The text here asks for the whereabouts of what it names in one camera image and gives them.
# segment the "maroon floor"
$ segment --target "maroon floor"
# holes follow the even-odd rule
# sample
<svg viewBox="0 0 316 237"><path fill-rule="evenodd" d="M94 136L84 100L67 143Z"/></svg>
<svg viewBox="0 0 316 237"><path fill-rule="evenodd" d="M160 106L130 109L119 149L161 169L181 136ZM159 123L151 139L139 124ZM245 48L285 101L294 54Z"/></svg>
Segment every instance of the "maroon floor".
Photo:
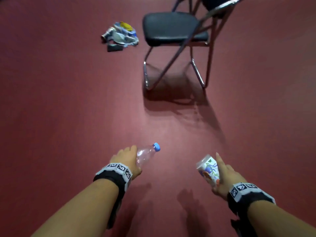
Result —
<svg viewBox="0 0 316 237"><path fill-rule="evenodd" d="M195 170L215 152L316 225L316 0L244 0L216 41L207 99L192 68L183 74L187 50L144 98L142 17L174 1L0 1L2 236L29 236L112 154L153 142L161 152L107 235L234 236L227 204ZM99 36L120 20L140 44L107 53ZM196 49L204 75L207 50ZM161 69L175 50L148 62Z"/></svg>

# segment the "black chair seat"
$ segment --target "black chair seat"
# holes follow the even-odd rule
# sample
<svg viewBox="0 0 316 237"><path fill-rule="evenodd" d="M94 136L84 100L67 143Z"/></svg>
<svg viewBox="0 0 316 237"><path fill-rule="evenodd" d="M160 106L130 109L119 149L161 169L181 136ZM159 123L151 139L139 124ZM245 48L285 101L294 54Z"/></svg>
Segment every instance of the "black chair seat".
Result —
<svg viewBox="0 0 316 237"><path fill-rule="evenodd" d="M149 46L182 43L192 33L199 20L185 12L149 13L143 18L143 31ZM194 42L206 42L207 31L194 36Z"/></svg>

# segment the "chrome chair frame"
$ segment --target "chrome chair frame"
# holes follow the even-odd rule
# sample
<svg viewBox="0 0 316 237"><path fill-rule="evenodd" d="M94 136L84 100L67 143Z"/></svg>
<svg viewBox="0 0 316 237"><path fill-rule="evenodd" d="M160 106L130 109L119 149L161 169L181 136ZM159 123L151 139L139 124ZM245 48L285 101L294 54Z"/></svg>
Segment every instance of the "chrome chair frame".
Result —
<svg viewBox="0 0 316 237"><path fill-rule="evenodd" d="M173 7L172 11L176 11L177 7L179 6L179 4L181 2L183 2L184 0L177 0L175 6ZM221 5L219 5L218 7L212 9L211 11L209 11L203 18L200 19L199 23L197 24L197 26L194 28L194 30L192 31L192 33L189 35L189 37L180 44L180 48L178 49L178 51L176 52L176 54L172 57L172 59L169 61L169 63L167 64L167 66L164 68L164 70L160 73L158 79L153 83L153 84L149 84L148 81L148 77L147 77L147 69L146 69L146 61L147 58L149 56L149 54L151 53L153 47L150 47L146 56L145 56L145 60L144 60L144 85L146 87L146 89L148 91L154 89L157 84L160 82L160 80L162 79L162 77L165 75L165 73L168 71L168 69L171 67L171 65L174 63L174 61L178 58L178 56L181 54L181 52L184 50L185 47L190 47L190 56L191 56L191 64L192 67L195 71L195 74L202 86L202 88L206 88L209 85L209 79L210 79L210 70L211 70L211 63L212 63L212 58L213 58L213 49L214 49L214 42L215 39L218 37L220 31L222 30L224 24L226 23L228 17L230 16L230 14L232 13L235 4L238 3L241 0L230 0L228 2L225 2ZM192 10L192 0L189 0L189 11L192 15L195 15L199 5L201 3L201 0L197 0L195 3L195 6ZM217 22L218 22L218 18L215 16L218 13L221 13L223 11L226 11L222 21L220 22L220 24L217 26ZM207 26L207 27L203 27L203 23L208 20L209 18L213 18L212 19L212 23L211 25ZM201 32L207 31L207 30L211 30L211 36L209 38L209 40L207 42L192 42L192 38L196 35L199 34ZM174 43L174 44L163 44L161 46L179 46L178 43ZM193 59L193 47L195 46L204 46L204 47L209 47L209 54L208 54L208 62L207 62L207 69L206 69L206 79L205 82L203 81L200 72L198 71L198 68L195 64L195 61Z"/></svg>

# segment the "paper cup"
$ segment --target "paper cup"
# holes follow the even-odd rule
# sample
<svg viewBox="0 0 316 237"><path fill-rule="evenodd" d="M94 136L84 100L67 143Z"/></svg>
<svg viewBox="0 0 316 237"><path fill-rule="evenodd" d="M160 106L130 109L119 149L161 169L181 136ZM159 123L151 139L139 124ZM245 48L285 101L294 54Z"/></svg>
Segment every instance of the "paper cup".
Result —
<svg viewBox="0 0 316 237"><path fill-rule="evenodd" d="M210 155L206 155L197 164L197 170L200 175L212 186L216 186L216 180L219 179L219 171L216 160Z"/></svg>

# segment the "blue bottle cap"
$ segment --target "blue bottle cap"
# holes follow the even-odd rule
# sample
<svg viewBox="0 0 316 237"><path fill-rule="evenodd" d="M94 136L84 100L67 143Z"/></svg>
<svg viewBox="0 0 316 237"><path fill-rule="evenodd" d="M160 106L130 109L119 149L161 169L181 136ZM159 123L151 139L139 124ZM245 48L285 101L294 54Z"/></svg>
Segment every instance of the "blue bottle cap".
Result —
<svg viewBox="0 0 316 237"><path fill-rule="evenodd" d="M156 152L160 151L160 146L158 145L158 143L154 143L153 147L154 147Z"/></svg>

